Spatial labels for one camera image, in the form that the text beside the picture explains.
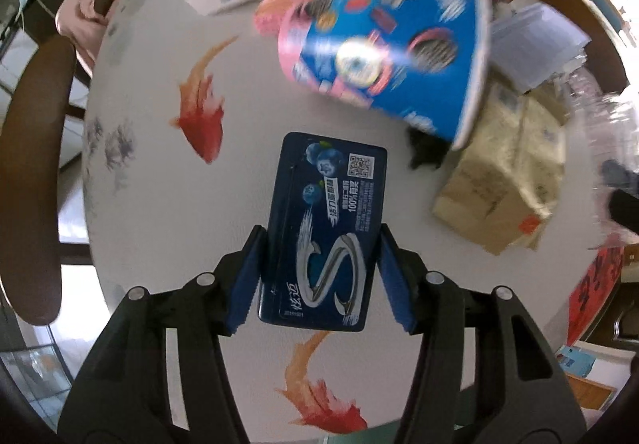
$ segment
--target kraft paper package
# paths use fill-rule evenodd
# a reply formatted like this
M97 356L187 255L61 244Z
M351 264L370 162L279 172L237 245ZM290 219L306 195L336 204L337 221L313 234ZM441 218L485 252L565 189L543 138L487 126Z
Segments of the kraft paper package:
M557 205L566 162L560 122L534 97L491 78L483 111L433 213L499 255L535 249Z

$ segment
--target red banner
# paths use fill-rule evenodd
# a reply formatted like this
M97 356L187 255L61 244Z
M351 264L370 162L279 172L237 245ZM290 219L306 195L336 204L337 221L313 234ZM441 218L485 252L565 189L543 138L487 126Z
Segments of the red banner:
M586 331L615 287L624 264L624 248L601 249L570 295L568 345Z

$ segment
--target white table surface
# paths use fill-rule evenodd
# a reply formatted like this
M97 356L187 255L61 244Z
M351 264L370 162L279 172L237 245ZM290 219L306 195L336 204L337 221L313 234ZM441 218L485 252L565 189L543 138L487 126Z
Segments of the white table surface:
M261 37L252 26L255 6L202 17L184 0L123 0L113 18L116 31L102 44L85 120L93 133L99 122L101 136L85 139L84 152L89 239L109 308L135 285L151 293L180 288L240 249L254 224L266 226L282 139L302 131L385 147L383 221L398 243L461 287L486 292L499 284L512 287L544 327L592 261L587 248L599 241L582 121L577 117L567 128L560 204L538 251L509 248L494 257L430 214L447 168L408 169L404 123L285 79L276 39ZM209 65L215 94L226 102L221 151L207 165L169 123L180 110L178 84L204 52L234 35L238 41ZM313 332L261 323L256 304L257 298L237 334L221 342L249 437L266 442L324 434L290 424L300 414L276 392L285 386L294 345ZM312 382L324 379L338 399L354 399L368 426L378 426L401 416L420 342L394 321L376 275L364 331L328 335L308 376ZM466 348L474 348L471 338ZM466 385L474 362L468 354Z

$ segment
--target pink cloth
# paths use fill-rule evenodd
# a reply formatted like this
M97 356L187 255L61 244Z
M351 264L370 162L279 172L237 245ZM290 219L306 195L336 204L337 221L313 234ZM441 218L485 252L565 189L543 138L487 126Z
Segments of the pink cloth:
M56 14L58 32L73 41L78 59L89 74L93 72L102 38L117 1L106 17L93 9L95 0L64 0Z

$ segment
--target clear plastic bag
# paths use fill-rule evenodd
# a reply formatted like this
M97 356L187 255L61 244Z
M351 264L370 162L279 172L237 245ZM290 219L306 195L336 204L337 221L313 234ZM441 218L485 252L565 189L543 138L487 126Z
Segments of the clear plastic bag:
M595 78L580 68L568 78L573 107L585 112L586 137L597 170L593 192L595 222L601 225L604 247L639 243L639 236L614 222L608 205L615 190L639 198L638 89L603 94Z

